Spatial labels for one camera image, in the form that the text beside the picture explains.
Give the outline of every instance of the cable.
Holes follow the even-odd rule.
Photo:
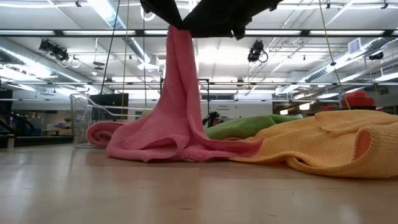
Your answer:
[[[142,20],[142,28],[145,30],[145,20],[143,19]],[[142,41],[143,41],[143,45],[142,45],[142,48],[143,48],[143,51],[145,51],[145,36],[142,38]],[[147,108],[147,76],[146,76],[146,67],[145,67],[145,65],[146,65],[146,61],[145,61],[145,57],[144,57],[144,88],[145,88],[145,109]]]
[[[347,104],[347,107],[348,107],[349,110],[351,110],[351,107],[349,106],[349,103],[348,103],[348,100],[347,100],[346,92],[344,91],[343,85],[341,84],[340,77],[338,76],[337,70],[334,67],[336,65],[336,62],[333,60],[333,55],[331,53],[331,48],[330,48],[330,43],[329,43],[329,38],[328,38],[328,32],[327,32],[327,29],[326,29],[326,22],[325,22],[325,18],[323,17],[322,2],[321,2],[321,0],[318,0],[318,2],[319,2],[319,8],[321,10],[323,28],[325,30],[326,42],[328,44],[329,54],[330,54],[330,58],[331,58],[331,65],[333,66],[333,70],[335,71],[339,86],[341,88],[341,91],[343,92],[344,100],[345,100],[345,102]]]
[[[263,53],[263,55],[265,54],[266,56],[267,56],[267,59],[265,60],[265,61],[262,61],[262,60],[260,60],[260,58],[259,58],[259,62],[261,62],[261,63],[266,63],[267,61],[268,61],[268,54],[267,54],[267,52],[265,52],[265,51],[262,51],[262,53]]]
[[[129,16],[130,16],[130,7],[127,7],[127,24],[126,24],[126,39],[129,37]],[[124,111],[124,81],[126,78],[126,64],[127,64],[127,42],[124,44],[124,68],[123,68],[123,85],[122,85],[122,116],[123,120],[123,111]]]
[[[109,56],[111,56],[111,50],[112,50],[112,44],[113,44],[113,38],[114,38],[114,31],[116,30],[116,24],[118,23],[119,9],[120,9],[120,0],[119,0],[119,2],[118,2],[118,10],[116,10],[116,15],[115,15],[115,17],[114,17],[114,25],[113,25],[113,31],[112,31],[112,38],[111,38],[111,43],[110,43],[110,45],[109,45],[108,56],[106,57],[104,78],[102,79],[101,91],[100,91],[100,93],[99,93],[100,95],[102,95],[102,91],[104,90],[105,77],[106,77],[106,71],[107,71],[107,69],[108,69]]]

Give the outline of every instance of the hanging pink cloth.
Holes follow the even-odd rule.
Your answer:
[[[217,141],[203,132],[189,31],[169,27],[166,63],[164,89],[154,110],[131,123],[93,125],[87,132],[90,143],[104,146],[106,135],[114,131],[106,148],[108,156],[144,162],[249,157],[259,150],[261,141]]]

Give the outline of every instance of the ceiling beam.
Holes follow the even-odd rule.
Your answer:
[[[328,37],[398,37],[398,29],[328,29]],[[167,37],[165,29],[128,30],[128,37]],[[126,37],[125,29],[0,29],[0,37]],[[247,29],[245,37],[325,38],[323,29]]]

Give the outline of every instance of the metal rod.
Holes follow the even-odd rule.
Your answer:
[[[101,82],[81,82],[81,83],[70,83],[70,82],[4,82],[3,84],[10,84],[10,85],[19,85],[19,84],[24,84],[24,85],[102,85]],[[104,85],[111,86],[111,85],[122,85],[123,82],[109,82],[105,83]],[[124,83],[125,85],[144,85],[144,82],[126,82]],[[152,82],[152,83],[147,83],[148,85],[159,85],[160,82]],[[375,83],[342,83],[343,86],[371,86],[374,85]],[[398,82],[379,82],[376,83],[377,85],[380,86],[396,86],[398,85]],[[242,83],[236,83],[236,82],[209,82],[208,86],[215,86],[215,85],[262,85],[262,86],[275,86],[275,85],[300,85],[302,87],[306,86],[317,86],[317,85],[325,85],[325,86],[337,86],[338,83],[305,83],[305,82],[242,82]]]

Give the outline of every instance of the spotlight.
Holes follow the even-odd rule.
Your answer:
[[[384,58],[384,53],[383,52],[380,52],[380,53],[377,53],[375,55],[369,56],[370,60],[380,60],[382,58]]]
[[[267,56],[267,59],[265,61],[260,61],[260,56],[262,54],[265,54]],[[256,42],[253,44],[253,47],[250,49],[249,55],[248,55],[248,61],[249,62],[262,62],[265,63],[268,61],[268,54],[264,51],[264,44],[262,43],[262,40],[256,40]]]
[[[39,50],[43,53],[50,53],[51,56],[55,57],[60,62],[67,62],[69,60],[69,54],[67,49],[62,49],[57,45],[50,43],[48,40],[42,40]]]

